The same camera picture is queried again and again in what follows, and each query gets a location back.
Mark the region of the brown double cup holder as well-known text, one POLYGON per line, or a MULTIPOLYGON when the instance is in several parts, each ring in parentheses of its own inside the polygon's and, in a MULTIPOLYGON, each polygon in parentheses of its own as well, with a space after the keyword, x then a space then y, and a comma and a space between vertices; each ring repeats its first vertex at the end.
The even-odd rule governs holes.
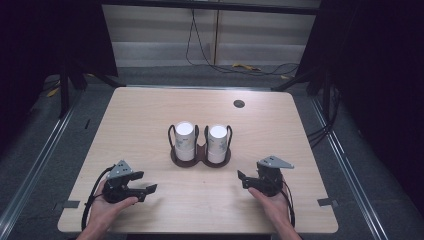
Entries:
POLYGON ((207 158, 207 150, 208 150, 208 131, 209 129, 212 127, 206 126, 204 128, 204 137, 205 137, 205 143, 203 145, 200 145, 198 143, 198 138, 200 136, 200 130, 199 127, 197 125, 194 125, 195 127, 195 156, 191 161, 181 161, 177 158, 176 156, 176 151, 175 151, 175 126, 176 125, 171 125, 168 128, 168 142, 170 145, 170 158, 172 160, 172 162, 182 168, 189 168, 189 167, 193 167, 195 166, 197 163, 202 162, 203 164, 205 164, 208 167, 211 168, 221 168, 225 165, 227 165, 230 162, 231 159, 231 142, 232 142, 232 137, 233 137, 233 130, 231 128, 230 125, 225 126, 228 130, 228 137, 227 137, 227 152, 225 155, 225 159, 223 162, 218 163, 218 164, 214 164, 212 162, 210 162, 207 158))

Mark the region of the person's right hand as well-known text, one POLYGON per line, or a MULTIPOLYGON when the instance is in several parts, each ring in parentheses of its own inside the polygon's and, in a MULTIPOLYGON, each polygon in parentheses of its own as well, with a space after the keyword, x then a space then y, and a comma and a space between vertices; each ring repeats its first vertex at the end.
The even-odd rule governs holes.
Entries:
POLYGON ((267 197, 255 188, 249 188, 248 192, 261 204, 265 215, 277 231, 288 230, 291 227, 288 203, 281 193, 267 197))

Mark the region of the white cup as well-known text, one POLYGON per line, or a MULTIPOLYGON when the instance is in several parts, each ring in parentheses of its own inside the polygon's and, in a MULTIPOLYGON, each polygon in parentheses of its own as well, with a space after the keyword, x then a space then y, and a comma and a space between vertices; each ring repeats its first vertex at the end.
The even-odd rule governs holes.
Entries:
POLYGON ((175 126, 175 151, 181 161, 191 161, 195 156, 195 127, 183 121, 175 126))
POLYGON ((208 131, 207 158, 218 164, 224 161, 227 152, 228 130, 223 125, 213 125, 208 131))

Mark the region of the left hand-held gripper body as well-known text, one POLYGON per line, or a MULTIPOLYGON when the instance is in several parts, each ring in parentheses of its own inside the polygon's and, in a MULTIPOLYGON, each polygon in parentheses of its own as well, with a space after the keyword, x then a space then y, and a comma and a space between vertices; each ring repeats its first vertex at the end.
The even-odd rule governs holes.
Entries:
POLYGON ((110 170, 102 190, 103 197, 108 203, 118 203, 131 197, 127 184, 132 173, 133 170, 124 160, 120 160, 110 170))

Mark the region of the black curtain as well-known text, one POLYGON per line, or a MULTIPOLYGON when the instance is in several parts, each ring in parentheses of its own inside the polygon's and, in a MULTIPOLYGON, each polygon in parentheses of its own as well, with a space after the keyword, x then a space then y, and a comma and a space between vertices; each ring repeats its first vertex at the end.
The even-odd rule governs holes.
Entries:
POLYGON ((424 0, 321 0, 299 70, 316 67, 424 216, 424 0))
POLYGON ((22 129, 47 77, 117 76, 100 0, 0 0, 0 153, 22 129))

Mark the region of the metal floor rail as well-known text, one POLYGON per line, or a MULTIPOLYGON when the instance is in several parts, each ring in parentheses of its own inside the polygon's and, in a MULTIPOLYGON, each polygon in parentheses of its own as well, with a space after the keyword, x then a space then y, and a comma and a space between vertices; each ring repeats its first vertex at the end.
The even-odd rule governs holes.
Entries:
POLYGON ((380 221, 378 214, 372 206, 367 194, 365 193, 362 184, 355 173, 349 158, 342 147, 334 130, 327 129, 326 138, 335 154, 338 164, 345 176, 349 188, 353 194, 361 214, 373 236, 374 240, 389 240, 388 235, 380 221))
POLYGON ((38 179, 44 171, 50 156, 54 152, 70 119, 72 118, 76 104, 77 102, 74 102, 57 121, 52 133, 43 145, 41 152, 38 154, 23 183, 20 185, 11 202, 7 205, 5 211, 0 216, 0 239, 7 239, 7 235, 12 231, 33 189, 35 188, 38 179))

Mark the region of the black overhead bar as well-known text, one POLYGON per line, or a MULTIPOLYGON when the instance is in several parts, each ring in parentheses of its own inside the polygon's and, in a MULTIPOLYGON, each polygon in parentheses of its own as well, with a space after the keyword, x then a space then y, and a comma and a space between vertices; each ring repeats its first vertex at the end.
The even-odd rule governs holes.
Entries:
POLYGON ((139 7, 161 7, 179 9, 201 9, 201 10, 223 10, 236 12, 276 13, 294 15, 317 15, 321 12, 319 8, 292 7, 278 5, 258 5, 245 3, 223 3, 210 1, 190 0, 97 0, 103 5, 115 6, 139 6, 139 7))

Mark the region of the black metal stand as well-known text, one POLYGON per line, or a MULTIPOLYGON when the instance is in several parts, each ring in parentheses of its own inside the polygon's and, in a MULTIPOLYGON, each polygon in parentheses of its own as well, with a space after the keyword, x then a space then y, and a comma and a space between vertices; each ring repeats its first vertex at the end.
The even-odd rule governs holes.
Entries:
POLYGON ((273 87, 274 92, 284 92, 291 86, 307 82, 307 94, 309 96, 317 96, 319 91, 322 91, 323 101, 323 114, 326 120, 330 119, 330 90, 331 90, 331 77, 330 71, 325 67, 314 67, 307 70, 304 73, 297 74, 294 78, 291 78, 288 82, 273 87))
POLYGON ((112 80, 109 75, 102 73, 98 68, 91 64, 84 63, 78 59, 64 58, 60 65, 60 96, 61 111, 60 118, 70 110, 69 102, 69 83, 72 83, 77 90, 85 90, 87 88, 87 80, 85 74, 91 74, 102 82, 113 88, 125 87, 124 83, 112 80))

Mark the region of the person's left hand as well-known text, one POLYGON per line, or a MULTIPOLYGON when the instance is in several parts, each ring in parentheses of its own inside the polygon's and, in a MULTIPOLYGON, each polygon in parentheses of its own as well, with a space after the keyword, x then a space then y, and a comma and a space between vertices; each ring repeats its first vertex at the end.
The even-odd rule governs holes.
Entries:
POLYGON ((106 232, 118 215, 138 202, 137 197, 128 197, 118 203, 108 203, 103 195, 104 181, 99 184, 92 203, 87 229, 106 232))

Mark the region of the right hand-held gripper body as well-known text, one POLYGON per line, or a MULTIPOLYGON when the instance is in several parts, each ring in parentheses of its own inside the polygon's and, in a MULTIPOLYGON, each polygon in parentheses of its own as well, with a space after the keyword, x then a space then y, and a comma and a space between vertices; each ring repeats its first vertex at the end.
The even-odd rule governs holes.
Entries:
POLYGON ((268 156, 257 162, 257 171, 262 183, 260 192, 272 197, 283 188, 281 168, 293 169, 294 165, 276 156, 268 156))

